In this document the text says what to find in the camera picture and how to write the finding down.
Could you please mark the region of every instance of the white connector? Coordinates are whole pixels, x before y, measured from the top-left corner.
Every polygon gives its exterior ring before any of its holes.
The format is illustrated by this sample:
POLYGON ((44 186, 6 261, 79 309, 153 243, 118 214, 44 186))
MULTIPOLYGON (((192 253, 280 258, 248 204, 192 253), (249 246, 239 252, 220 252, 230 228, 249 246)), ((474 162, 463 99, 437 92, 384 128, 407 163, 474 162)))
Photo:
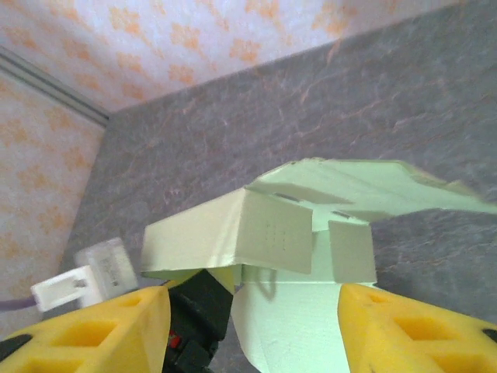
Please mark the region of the white connector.
POLYGON ((138 288, 121 239, 111 239, 76 253, 79 268, 31 287, 41 312, 78 299, 87 307, 138 288))

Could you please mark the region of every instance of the gray marble floor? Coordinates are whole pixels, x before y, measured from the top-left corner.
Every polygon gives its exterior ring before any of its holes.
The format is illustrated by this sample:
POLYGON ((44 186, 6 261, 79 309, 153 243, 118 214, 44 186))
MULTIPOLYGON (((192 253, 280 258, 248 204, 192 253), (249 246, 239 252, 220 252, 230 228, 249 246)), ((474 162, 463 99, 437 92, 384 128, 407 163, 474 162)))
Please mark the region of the gray marble floor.
MULTIPOLYGON (((61 270, 304 157, 401 159, 497 202, 497 2, 464 2, 113 116, 61 270)), ((497 217, 375 223, 379 286, 497 322, 497 217)), ((250 367, 232 326, 215 371, 250 367)))

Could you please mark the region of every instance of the red component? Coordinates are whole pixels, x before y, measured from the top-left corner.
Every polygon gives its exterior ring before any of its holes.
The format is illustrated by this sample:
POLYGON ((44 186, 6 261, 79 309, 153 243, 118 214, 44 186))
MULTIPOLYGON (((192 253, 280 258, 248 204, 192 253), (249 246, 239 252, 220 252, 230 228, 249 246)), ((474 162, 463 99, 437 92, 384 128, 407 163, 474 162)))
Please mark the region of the red component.
POLYGON ((172 330, 169 330, 168 346, 171 348, 177 348, 180 343, 181 337, 172 330))

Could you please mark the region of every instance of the paper flap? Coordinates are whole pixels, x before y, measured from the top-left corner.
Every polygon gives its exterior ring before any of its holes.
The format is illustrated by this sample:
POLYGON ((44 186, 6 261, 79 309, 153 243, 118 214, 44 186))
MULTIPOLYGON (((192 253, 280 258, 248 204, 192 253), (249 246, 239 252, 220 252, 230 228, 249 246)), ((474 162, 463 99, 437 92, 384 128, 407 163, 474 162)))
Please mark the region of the paper flap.
POLYGON ((303 159, 261 175, 248 188, 369 222, 431 208, 497 214, 497 206, 462 183, 396 161, 303 159))
POLYGON ((142 271, 249 264, 311 272, 312 210, 240 189, 145 229, 142 271))

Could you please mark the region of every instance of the paper box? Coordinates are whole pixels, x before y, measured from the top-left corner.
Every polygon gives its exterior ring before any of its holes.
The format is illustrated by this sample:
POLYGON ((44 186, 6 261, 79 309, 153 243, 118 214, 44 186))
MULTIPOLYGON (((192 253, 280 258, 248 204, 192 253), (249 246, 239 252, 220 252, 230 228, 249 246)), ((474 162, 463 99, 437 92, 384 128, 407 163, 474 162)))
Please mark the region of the paper box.
POLYGON ((373 284, 372 221, 429 208, 497 214, 460 183, 403 162, 304 159, 149 225, 143 275, 230 267, 231 315, 261 372, 347 372, 341 284, 373 284))

